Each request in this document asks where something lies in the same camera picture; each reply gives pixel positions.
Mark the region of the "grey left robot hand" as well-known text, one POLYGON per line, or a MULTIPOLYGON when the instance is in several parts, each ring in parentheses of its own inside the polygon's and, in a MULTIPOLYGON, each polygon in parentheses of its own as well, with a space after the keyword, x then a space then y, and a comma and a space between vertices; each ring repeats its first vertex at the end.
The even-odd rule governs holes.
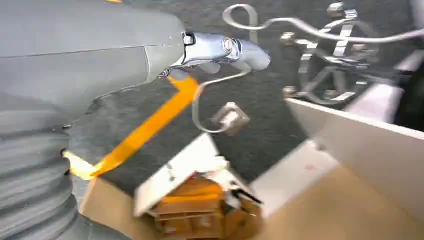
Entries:
POLYGON ((173 14, 107 0, 0 3, 0 133, 68 124, 92 101, 170 68, 264 70, 256 44, 189 32, 173 14))

